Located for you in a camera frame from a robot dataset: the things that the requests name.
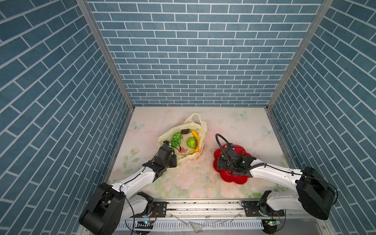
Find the red flower shaped plate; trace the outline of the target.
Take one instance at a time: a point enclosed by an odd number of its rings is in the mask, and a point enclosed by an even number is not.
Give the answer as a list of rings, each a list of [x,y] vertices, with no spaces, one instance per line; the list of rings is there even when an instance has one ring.
[[[246,150],[239,145],[234,146],[235,152],[242,155],[242,156],[252,156],[251,154],[247,153]],[[242,176],[235,173],[232,173],[229,170],[222,170],[217,167],[217,160],[221,158],[221,149],[217,149],[214,154],[214,161],[213,161],[213,168],[214,170],[219,173],[221,179],[227,183],[236,183],[238,185],[244,185],[250,177]]]

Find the yellowish printed plastic bag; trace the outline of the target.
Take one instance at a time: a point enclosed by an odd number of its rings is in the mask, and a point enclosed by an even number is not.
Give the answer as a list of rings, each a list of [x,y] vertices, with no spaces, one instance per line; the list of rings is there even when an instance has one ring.
[[[160,147],[163,145],[164,141],[171,141],[171,137],[175,132],[181,132],[183,129],[190,129],[197,132],[199,136],[199,152],[190,154],[192,151],[191,148],[187,146],[187,140],[191,137],[193,137],[193,134],[190,133],[187,135],[183,135],[182,142],[179,147],[174,147],[170,143],[170,147],[174,150],[176,157],[177,157],[177,166],[181,167],[183,164],[185,164],[188,161],[194,161],[196,160],[204,148],[205,143],[205,137],[208,131],[207,123],[202,120],[201,116],[198,113],[192,114],[190,117],[188,117],[183,124],[172,127],[167,132],[162,134],[157,141],[157,146]]]

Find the green fake lime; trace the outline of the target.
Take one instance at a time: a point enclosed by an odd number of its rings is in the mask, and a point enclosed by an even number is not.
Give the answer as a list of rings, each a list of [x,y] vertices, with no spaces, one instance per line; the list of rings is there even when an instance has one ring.
[[[196,149],[198,147],[198,140],[195,137],[191,137],[187,140],[187,146],[191,149]]]

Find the yellow fake banana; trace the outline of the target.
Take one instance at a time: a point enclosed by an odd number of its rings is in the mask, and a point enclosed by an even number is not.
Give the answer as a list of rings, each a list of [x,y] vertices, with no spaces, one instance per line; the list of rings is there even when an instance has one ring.
[[[187,140],[187,146],[192,149],[190,154],[194,154],[194,153],[199,152],[200,150],[199,149],[199,136],[197,132],[195,132],[194,130],[191,130],[191,133],[193,134],[193,137]]]

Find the dark brown fake fruit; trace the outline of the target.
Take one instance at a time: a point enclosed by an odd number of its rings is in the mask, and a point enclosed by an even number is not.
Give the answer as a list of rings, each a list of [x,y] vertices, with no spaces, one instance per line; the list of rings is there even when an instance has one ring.
[[[183,135],[187,135],[187,134],[189,134],[190,133],[190,129],[183,129],[183,130],[181,130],[181,133],[183,134]]]

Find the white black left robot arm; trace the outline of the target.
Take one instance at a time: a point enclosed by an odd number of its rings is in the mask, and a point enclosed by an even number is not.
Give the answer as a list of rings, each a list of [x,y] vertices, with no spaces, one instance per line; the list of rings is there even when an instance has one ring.
[[[135,215],[148,216],[153,198],[140,189],[174,167],[177,167],[176,154],[170,148],[161,147],[135,174],[113,185],[99,185],[82,211],[79,224],[95,235],[111,235],[120,221]]]

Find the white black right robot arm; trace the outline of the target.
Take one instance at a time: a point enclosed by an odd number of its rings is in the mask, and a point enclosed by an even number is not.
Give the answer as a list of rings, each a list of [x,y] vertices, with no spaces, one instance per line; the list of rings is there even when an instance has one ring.
[[[288,188],[287,192],[267,190],[263,193],[257,207],[264,216],[284,210],[299,210],[327,220],[338,197],[334,186],[314,168],[290,169],[268,164],[245,153],[239,146],[216,150],[213,167],[228,183],[245,184],[249,179],[257,178]]]

